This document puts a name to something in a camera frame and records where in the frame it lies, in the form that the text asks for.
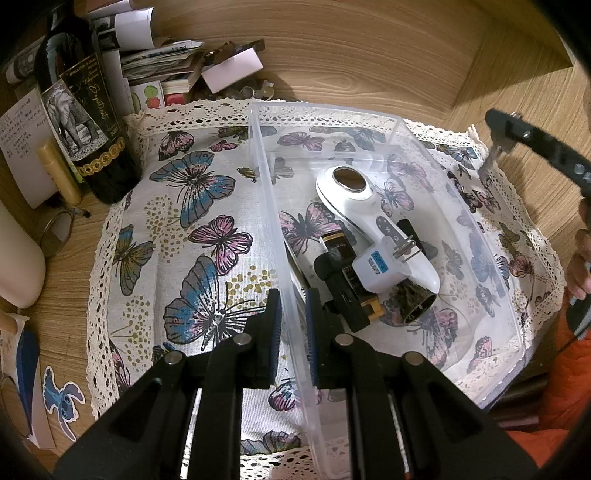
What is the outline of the person's right hand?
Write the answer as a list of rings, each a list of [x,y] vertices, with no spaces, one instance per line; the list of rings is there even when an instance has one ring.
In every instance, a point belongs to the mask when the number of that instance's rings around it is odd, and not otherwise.
[[[590,256],[591,239],[589,229],[576,232],[575,252],[567,266],[565,278],[567,290],[578,300],[584,300],[591,292]]]

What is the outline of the orange sleeve forearm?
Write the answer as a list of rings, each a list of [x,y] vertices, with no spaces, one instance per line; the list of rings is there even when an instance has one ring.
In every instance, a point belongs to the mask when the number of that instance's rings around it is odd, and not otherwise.
[[[559,314],[556,347],[538,411],[538,429],[506,433],[543,467],[559,450],[590,405],[590,334],[577,340],[566,322],[567,297]]]

